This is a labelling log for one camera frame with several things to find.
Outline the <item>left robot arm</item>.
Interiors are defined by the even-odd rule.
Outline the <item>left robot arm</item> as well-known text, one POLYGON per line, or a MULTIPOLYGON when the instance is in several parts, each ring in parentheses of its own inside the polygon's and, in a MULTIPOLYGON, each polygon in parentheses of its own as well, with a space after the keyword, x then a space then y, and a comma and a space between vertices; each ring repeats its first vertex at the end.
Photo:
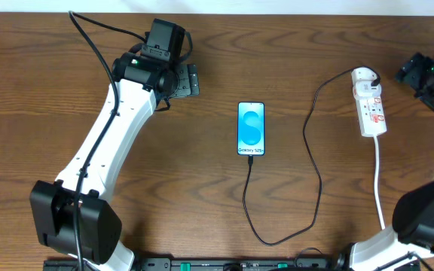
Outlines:
POLYGON ((156 19, 138 43, 103 66, 108 95, 82 146, 53 182, 35 183, 29 202, 38 241, 67 254, 46 270, 132 270, 136 255, 121 241, 122 223, 110 203, 137 134, 172 98, 196 96, 197 67, 183 44, 191 35, 156 19))

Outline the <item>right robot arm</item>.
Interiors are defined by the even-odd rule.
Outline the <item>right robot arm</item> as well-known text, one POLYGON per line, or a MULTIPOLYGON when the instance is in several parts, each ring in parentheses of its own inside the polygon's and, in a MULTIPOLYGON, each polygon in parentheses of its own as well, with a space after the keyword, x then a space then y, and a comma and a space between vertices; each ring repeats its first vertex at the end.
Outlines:
MULTIPOLYGON (((416 53, 396 74, 415 97, 434 111, 434 57, 416 53)), ((404 194, 390 226, 364 242, 349 245, 332 264, 333 270, 430 269, 434 257, 434 179, 404 194)))

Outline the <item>blue-screen Samsung smartphone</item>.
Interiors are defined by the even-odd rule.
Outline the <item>blue-screen Samsung smartphone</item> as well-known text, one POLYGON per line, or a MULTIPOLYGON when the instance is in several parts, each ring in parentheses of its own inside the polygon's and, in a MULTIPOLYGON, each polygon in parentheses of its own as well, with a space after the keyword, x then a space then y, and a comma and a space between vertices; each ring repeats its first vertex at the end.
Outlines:
POLYGON ((263 102, 239 102, 237 106, 237 153, 265 154, 265 106, 263 102))

